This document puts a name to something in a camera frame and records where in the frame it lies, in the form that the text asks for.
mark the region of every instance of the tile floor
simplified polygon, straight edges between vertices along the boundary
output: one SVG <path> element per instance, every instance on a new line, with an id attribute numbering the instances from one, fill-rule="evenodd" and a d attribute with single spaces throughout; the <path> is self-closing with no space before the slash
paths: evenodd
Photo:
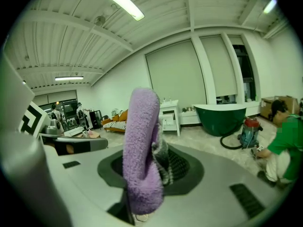
<path id="1" fill-rule="evenodd" d="M 260 145 L 267 147 L 276 135 L 276 126 L 260 117 L 258 117 L 258 121 L 261 123 L 261 126 L 264 129 L 263 131 L 259 131 L 258 140 L 260 142 Z M 240 142 L 237 140 L 237 135 L 241 134 L 241 130 L 242 129 L 225 138 L 224 143 L 230 146 L 238 146 Z M 104 137 L 108 140 L 109 147 L 119 146 L 124 143 L 124 133 L 112 131 L 105 132 L 103 128 L 101 130 L 95 131 L 99 132 L 101 137 Z M 259 171 L 259 166 L 251 156 L 250 149 L 226 149 L 221 146 L 220 137 L 215 137 L 207 134 L 201 126 L 182 127 L 179 137 L 174 131 L 166 131 L 164 132 L 164 139 L 168 143 L 191 147 L 229 158 L 247 169 L 253 175 L 257 175 Z"/>

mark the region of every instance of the green shirt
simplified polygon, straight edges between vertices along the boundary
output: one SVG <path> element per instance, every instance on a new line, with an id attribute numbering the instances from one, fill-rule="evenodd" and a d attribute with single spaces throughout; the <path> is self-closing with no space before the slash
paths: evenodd
<path id="1" fill-rule="evenodd" d="M 280 155 L 288 150 L 290 164 L 284 174 L 284 178 L 294 180 L 298 178 L 303 157 L 303 121 L 298 115 L 291 114 L 282 127 L 277 129 L 276 138 L 269 145 L 268 150 Z"/>

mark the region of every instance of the sofa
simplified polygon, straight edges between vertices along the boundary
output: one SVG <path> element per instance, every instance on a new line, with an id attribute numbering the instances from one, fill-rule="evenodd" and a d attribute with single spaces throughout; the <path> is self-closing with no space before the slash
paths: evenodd
<path id="1" fill-rule="evenodd" d="M 102 126 L 105 131 L 118 131 L 125 132 L 126 129 L 126 121 L 127 121 L 127 111 L 124 111 L 120 116 L 117 114 L 112 119 L 103 120 Z"/>

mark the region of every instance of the person in green shirt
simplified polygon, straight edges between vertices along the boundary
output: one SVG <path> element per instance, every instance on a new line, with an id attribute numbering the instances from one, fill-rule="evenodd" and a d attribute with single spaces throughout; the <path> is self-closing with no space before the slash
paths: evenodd
<path id="1" fill-rule="evenodd" d="M 256 156 L 267 158 L 266 171 L 258 177 L 274 186 L 276 182 L 288 184 L 297 179 L 303 159 L 303 121 L 290 114 L 284 101 L 275 100 L 271 112 L 278 124 L 276 137 L 270 145 Z"/>

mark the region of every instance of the black hair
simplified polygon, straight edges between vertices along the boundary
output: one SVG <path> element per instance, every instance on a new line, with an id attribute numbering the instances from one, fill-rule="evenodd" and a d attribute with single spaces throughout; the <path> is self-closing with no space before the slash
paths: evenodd
<path id="1" fill-rule="evenodd" d="M 288 108 L 287 108 L 287 105 L 286 105 L 285 101 L 275 100 L 271 104 L 272 117 L 274 117 L 278 111 L 280 111 L 282 113 L 285 113 L 287 110 L 288 110 Z"/>

